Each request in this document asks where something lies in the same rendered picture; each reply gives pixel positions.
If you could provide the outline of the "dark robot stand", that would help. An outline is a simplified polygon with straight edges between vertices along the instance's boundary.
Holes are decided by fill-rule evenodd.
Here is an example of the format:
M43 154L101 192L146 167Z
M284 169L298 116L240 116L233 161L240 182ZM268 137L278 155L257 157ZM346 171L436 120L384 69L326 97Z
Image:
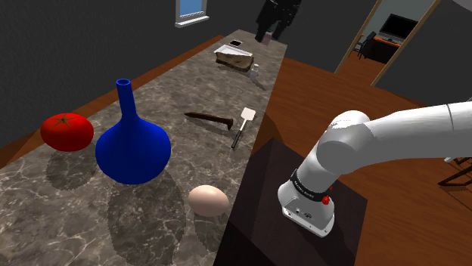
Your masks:
M250 157L213 266L354 266L368 201L336 181L332 231L308 232L283 215L277 195L302 161L275 138Z

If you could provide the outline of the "desk with black monitor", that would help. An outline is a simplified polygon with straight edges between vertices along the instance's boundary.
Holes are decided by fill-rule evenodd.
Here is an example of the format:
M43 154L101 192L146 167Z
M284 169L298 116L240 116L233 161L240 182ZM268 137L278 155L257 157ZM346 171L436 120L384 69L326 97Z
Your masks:
M416 20L390 14L378 34L368 42L365 56L380 63L387 63L417 24Z

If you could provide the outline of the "bread loaf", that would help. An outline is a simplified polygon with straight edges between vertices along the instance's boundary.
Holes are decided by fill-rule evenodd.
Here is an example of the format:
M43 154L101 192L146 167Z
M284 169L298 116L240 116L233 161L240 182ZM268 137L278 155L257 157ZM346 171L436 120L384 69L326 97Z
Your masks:
M234 70L241 72L247 72L250 70L254 61L253 56L240 55L240 54L225 54L222 52L216 52L216 62Z

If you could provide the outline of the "white rectangular tray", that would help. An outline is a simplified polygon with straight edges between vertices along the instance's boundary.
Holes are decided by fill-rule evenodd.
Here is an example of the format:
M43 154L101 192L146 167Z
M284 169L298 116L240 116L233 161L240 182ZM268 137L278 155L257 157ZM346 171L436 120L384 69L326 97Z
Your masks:
M230 46L230 45L222 45L221 47L217 48L215 53L223 53L223 54L233 54L233 55L243 55L243 56L248 56L251 57L253 54L247 51L243 51L241 49L238 49L236 47Z

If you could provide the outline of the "dark brown knife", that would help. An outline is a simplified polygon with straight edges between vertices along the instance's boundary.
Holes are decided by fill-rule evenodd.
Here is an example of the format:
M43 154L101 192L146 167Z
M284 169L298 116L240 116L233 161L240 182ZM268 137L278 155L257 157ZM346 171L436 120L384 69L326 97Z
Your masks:
M213 116L206 113L187 112L185 113L185 115L191 118L203 119L203 120L208 120L211 122L218 122L218 123L225 124L228 130L231 130L231 127L233 126L233 123L234 123L233 119L222 118L219 116Z

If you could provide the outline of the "window with white frame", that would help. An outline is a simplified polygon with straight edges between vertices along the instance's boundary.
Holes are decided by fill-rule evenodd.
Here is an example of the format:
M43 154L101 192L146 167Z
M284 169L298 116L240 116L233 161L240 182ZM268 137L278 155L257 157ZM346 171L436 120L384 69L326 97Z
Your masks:
M175 26L183 28L204 22L207 15L207 0L175 0Z

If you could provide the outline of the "blue vase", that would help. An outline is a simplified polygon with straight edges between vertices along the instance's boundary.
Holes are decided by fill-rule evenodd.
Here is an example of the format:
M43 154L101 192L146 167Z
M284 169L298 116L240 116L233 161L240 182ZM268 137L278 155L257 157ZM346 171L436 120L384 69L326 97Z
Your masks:
M116 80L116 89L122 117L99 137L96 162L105 175L117 182L143 184L165 169L171 143L161 127L138 116L130 80Z

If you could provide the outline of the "red tomato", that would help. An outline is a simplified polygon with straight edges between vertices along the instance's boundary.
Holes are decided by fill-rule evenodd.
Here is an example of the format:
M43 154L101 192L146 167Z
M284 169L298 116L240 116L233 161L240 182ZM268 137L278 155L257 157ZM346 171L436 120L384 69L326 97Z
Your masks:
M42 123L40 135L48 146L63 152L73 152L84 149L92 142L94 129L84 116L60 113Z

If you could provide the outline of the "beige egg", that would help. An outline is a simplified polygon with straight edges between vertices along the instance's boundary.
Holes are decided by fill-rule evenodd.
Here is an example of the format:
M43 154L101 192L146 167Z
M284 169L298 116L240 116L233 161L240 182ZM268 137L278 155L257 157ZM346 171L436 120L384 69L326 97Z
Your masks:
M225 213L230 202L228 197L217 187L200 185L188 194L188 204L198 215L213 217Z

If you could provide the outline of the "dark chair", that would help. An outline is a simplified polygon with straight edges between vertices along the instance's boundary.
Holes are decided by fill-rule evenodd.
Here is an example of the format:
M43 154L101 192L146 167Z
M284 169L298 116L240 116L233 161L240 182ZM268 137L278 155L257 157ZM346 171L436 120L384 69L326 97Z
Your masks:
M354 48L354 51L357 51L358 54L358 58L361 59L362 58L362 52L365 50L368 42L373 39L375 36L377 35L377 33L375 31L372 31L366 38L363 42L357 42L356 45L359 46L359 48Z

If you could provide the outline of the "dark coat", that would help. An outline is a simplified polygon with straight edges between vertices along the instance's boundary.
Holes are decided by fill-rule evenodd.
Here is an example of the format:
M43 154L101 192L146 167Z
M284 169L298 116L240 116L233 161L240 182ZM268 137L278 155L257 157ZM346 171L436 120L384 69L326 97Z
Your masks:
M283 31L292 24L302 0L265 0L256 19L255 40L262 42L264 35L274 23L278 23L272 32L272 38L278 40Z

